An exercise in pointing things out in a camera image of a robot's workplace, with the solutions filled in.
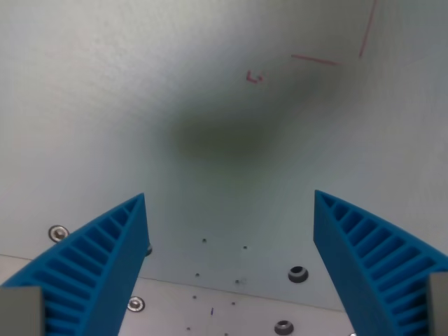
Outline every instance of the screw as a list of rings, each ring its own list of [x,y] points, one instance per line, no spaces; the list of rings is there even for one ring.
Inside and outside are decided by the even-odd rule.
[[[59,243],[63,238],[66,238],[69,235],[69,231],[61,226],[61,225],[54,225],[50,227],[48,230],[48,236],[51,240],[53,240],[55,243]]]
[[[133,296],[129,299],[127,303],[127,308],[134,313],[139,313],[145,309],[145,302],[141,297]]]

